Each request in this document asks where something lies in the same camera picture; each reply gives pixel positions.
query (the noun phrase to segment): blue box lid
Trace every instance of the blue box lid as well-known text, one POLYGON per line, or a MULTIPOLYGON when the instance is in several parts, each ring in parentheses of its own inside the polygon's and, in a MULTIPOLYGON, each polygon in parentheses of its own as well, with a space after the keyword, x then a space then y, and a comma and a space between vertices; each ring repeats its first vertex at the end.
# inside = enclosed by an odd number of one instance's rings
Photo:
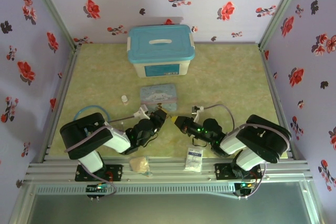
POLYGON ((195 56, 187 25, 134 27, 129 32, 127 51, 131 63, 184 61, 195 56))

